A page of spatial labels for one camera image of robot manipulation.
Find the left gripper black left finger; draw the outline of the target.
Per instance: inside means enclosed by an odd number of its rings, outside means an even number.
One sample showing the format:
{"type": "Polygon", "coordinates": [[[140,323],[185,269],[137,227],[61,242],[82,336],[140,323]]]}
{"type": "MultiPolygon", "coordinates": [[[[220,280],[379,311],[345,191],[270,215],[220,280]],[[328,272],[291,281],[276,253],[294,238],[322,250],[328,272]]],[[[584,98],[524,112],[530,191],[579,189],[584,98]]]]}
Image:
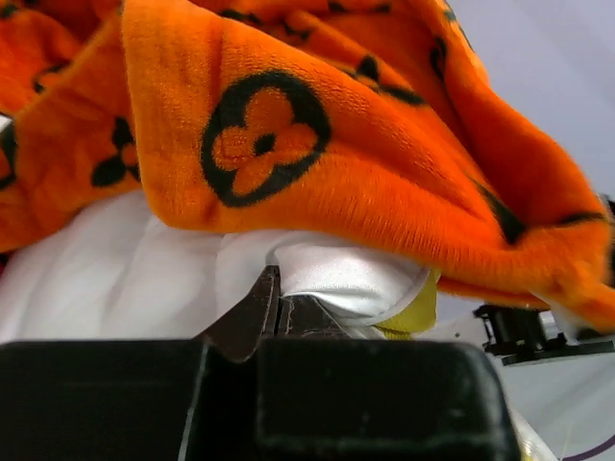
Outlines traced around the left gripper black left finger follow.
{"type": "Polygon", "coordinates": [[[280,296],[265,268],[205,338],[13,341],[1,348],[5,460],[251,460],[248,356],[280,296]]]}

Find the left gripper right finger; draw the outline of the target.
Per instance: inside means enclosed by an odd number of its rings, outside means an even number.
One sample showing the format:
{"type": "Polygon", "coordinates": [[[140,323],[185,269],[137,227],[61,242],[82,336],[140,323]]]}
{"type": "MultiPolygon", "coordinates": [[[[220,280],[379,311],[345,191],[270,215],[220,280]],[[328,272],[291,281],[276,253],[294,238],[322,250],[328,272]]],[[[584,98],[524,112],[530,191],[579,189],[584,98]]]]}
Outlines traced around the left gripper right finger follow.
{"type": "Polygon", "coordinates": [[[325,312],[283,330],[254,304],[254,444],[260,460],[518,460],[521,448],[494,367],[457,342],[344,339],[325,312]]]}

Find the cream contoured pillow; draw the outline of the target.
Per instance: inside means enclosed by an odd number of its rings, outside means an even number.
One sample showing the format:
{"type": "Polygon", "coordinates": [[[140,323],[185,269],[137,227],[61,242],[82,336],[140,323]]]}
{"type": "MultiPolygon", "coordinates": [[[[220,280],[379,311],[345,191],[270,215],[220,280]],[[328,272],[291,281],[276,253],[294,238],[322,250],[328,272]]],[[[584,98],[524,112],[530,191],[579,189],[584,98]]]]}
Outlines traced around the cream contoured pillow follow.
{"type": "Polygon", "coordinates": [[[437,271],[295,230],[178,230],[140,192],[89,206],[16,252],[1,277],[1,338],[187,338],[277,266],[286,297],[318,300],[356,337],[406,338],[436,319],[437,271]]]}

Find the orange patterned pillowcase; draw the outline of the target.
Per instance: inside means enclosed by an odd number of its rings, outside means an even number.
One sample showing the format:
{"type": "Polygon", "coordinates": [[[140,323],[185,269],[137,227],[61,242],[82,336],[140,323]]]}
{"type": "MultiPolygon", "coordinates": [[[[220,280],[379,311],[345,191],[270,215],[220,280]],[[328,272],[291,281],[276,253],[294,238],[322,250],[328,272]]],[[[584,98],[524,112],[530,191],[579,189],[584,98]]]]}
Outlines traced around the orange patterned pillowcase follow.
{"type": "Polygon", "coordinates": [[[614,329],[611,228],[444,1],[5,1],[1,248],[141,189],[188,230],[323,231],[614,329]]]}

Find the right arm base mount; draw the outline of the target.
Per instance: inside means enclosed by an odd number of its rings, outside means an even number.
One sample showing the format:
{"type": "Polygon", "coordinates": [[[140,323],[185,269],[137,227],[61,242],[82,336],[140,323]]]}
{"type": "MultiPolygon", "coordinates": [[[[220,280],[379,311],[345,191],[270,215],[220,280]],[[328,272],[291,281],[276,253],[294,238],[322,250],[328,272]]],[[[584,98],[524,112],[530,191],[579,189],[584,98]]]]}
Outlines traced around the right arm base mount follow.
{"type": "Polygon", "coordinates": [[[549,338],[540,312],[536,310],[484,304],[473,314],[482,321],[486,332],[484,351],[499,357],[504,366],[614,353],[612,340],[598,339],[572,344],[563,332],[549,338]]]}

